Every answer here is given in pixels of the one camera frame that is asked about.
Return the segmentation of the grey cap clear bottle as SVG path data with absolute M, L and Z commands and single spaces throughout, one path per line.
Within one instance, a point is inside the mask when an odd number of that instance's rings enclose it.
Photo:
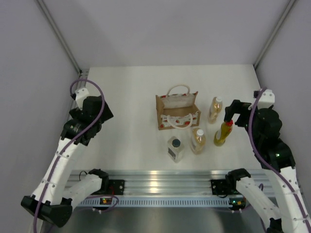
M 183 158 L 185 146 L 177 137 L 171 137 L 167 142 L 167 153 L 170 158 L 175 162 L 179 163 Z

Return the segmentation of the burlap watermelon canvas bag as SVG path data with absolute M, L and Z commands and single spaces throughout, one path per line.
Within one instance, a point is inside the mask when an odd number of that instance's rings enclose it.
M 176 87 L 185 87 L 185 93 L 171 94 Z M 201 111 L 195 104 L 198 92 L 192 93 L 186 84 L 169 88 L 165 95 L 156 95 L 156 114 L 158 129 L 187 130 L 200 124 Z

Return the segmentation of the red cap yellow bottle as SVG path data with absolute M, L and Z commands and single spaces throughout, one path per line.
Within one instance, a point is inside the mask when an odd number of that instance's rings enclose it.
M 230 135 L 233 128 L 233 120 L 223 122 L 219 130 L 214 135 L 214 144 L 216 146 L 222 146 L 225 143 L 226 138 Z

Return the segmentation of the white cap amber bottle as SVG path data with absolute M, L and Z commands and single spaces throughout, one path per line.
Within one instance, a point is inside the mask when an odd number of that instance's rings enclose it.
M 214 124 L 217 120 L 219 113 L 223 108 L 223 99 L 222 97 L 214 97 L 208 112 L 208 122 Z
M 190 148 L 194 154 L 200 154 L 206 144 L 206 136 L 202 129 L 194 128 L 191 132 Z

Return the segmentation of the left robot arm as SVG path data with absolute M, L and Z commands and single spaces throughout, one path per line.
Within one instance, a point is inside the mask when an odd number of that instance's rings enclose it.
M 55 156 L 39 186 L 24 196 L 21 206 L 34 216 L 59 228 L 73 210 L 92 194 L 105 194 L 110 188 L 109 175 L 92 169 L 86 177 L 67 189 L 66 184 L 75 163 L 83 155 L 91 139 L 113 114 L 101 96 L 88 96 L 82 106 L 70 110 L 71 120 L 64 124 Z

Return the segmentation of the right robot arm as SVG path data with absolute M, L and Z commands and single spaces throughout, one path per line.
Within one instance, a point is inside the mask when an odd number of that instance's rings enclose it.
M 303 202 L 296 178 L 294 156 L 289 146 L 280 139 L 282 121 L 272 107 L 261 108 L 233 100 L 225 108 L 228 123 L 235 114 L 235 125 L 248 133 L 256 159 L 268 177 L 277 205 L 255 185 L 250 173 L 239 168 L 225 176 L 226 187 L 242 194 L 260 216 L 268 233 L 309 233 L 311 217 Z

